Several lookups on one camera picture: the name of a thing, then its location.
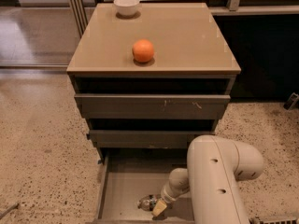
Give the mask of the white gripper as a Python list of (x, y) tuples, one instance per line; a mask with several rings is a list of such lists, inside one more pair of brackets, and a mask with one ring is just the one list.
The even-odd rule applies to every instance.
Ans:
[(161, 198), (159, 199), (152, 210), (152, 214), (157, 217), (159, 216), (166, 208), (168, 203), (175, 202), (180, 194), (172, 190), (168, 184), (165, 184), (161, 190)]

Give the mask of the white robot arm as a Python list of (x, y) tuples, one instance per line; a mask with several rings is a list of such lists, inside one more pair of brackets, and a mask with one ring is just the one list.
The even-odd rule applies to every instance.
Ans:
[(250, 224), (237, 183), (263, 172), (263, 156), (252, 145), (202, 135), (192, 140), (187, 167), (170, 173), (152, 214), (159, 216), (170, 203), (189, 192), (195, 224)]

